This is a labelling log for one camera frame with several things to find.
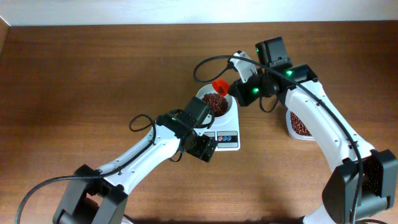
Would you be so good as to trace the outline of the orange measuring scoop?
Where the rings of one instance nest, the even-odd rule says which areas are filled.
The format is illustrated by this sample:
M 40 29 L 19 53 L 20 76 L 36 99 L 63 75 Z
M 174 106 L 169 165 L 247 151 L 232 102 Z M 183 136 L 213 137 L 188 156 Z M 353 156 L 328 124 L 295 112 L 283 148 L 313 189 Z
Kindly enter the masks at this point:
M 214 91 L 220 96 L 224 97 L 228 94 L 229 84 L 222 78 L 217 78 L 211 83 Z

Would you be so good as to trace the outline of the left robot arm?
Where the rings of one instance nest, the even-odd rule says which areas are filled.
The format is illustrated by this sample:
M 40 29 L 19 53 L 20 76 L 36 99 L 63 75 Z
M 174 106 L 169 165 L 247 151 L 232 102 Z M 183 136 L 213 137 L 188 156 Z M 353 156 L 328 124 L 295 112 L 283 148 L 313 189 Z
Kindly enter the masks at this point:
M 129 223 L 124 215 L 129 194 L 161 162 L 187 152 L 208 162 L 217 145 L 197 128 L 210 128 L 215 118 L 208 104 L 193 97 L 185 109 L 175 109 L 151 121 L 152 128 L 117 159 L 92 169 L 82 165 L 73 174 L 52 221 L 74 223 Z

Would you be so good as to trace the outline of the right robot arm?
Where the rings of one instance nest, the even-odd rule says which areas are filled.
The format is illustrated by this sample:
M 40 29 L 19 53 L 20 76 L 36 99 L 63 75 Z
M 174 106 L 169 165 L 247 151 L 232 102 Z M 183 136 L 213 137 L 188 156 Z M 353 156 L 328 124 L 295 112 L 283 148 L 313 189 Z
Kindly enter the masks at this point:
M 354 223 L 394 206 L 397 158 L 377 151 L 342 117 L 327 97 L 315 72 L 293 65 L 284 41 L 276 37 L 256 44 L 258 61 L 238 51 L 229 62 L 240 79 L 229 87 L 240 106 L 276 96 L 308 129 L 332 172 L 322 204 L 302 223 Z

